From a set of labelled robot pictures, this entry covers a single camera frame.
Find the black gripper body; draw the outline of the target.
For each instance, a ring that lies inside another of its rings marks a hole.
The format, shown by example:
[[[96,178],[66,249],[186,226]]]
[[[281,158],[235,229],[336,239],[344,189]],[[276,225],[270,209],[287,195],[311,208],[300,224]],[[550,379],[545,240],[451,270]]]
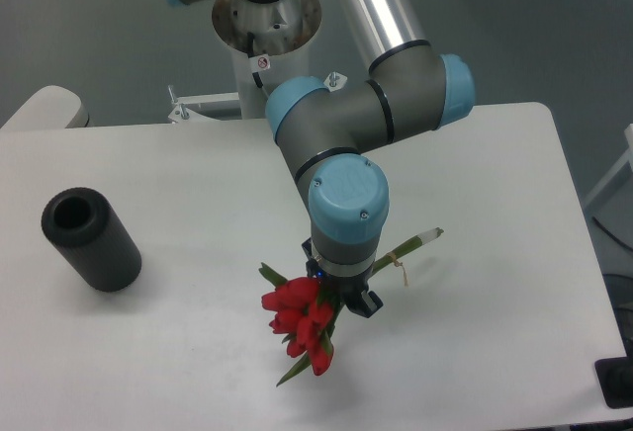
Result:
[[[302,249],[307,257],[308,277],[320,280],[323,285],[337,293],[343,303],[343,296],[346,294],[354,291],[371,291],[368,282],[373,275],[374,253],[359,263],[337,264],[320,255],[310,238],[302,243]]]

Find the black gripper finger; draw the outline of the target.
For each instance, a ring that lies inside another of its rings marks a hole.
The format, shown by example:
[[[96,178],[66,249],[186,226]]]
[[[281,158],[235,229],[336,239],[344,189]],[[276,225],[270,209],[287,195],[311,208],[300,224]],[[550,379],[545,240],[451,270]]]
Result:
[[[373,291],[354,291],[343,296],[347,309],[361,317],[371,317],[383,307],[382,300]]]

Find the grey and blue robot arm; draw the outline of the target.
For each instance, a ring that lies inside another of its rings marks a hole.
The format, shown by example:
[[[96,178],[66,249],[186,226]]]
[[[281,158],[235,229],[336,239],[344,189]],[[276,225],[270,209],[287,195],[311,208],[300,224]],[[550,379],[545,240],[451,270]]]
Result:
[[[250,59],[296,54],[320,22],[317,0],[213,1],[216,33]],[[367,153],[467,117],[476,91],[459,56],[433,50],[408,0],[339,2],[367,67],[363,84],[298,74],[265,82],[260,66],[246,79],[310,216],[308,273],[368,317],[382,306],[368,282],[378,268],[389,187]]]

